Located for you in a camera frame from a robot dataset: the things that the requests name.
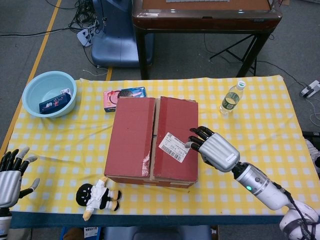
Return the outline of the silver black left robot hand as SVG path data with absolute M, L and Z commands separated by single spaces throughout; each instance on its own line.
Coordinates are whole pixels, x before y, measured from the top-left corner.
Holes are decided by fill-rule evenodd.
M 40 178 L 36 178 L 32 185 L 26 189 L 21 189 L 22 179 L 30 163 L 35 162 L 37 156 L 25 155 L 30 148 L 15 149 L 6 152 L 0 160 L 0 207 L 9 209 L 13 207 L 19 199 L 34 192 L 40 183 Z

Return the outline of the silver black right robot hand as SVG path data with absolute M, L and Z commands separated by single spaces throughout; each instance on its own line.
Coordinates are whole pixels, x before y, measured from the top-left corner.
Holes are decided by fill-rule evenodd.
M 220 134 L 205 126 L 189 130 L 196 136 L 189 136 L 184 146 L 200 153 L 203 162 L 207 165 L 227 173 L 240 163 L 239 151 Z

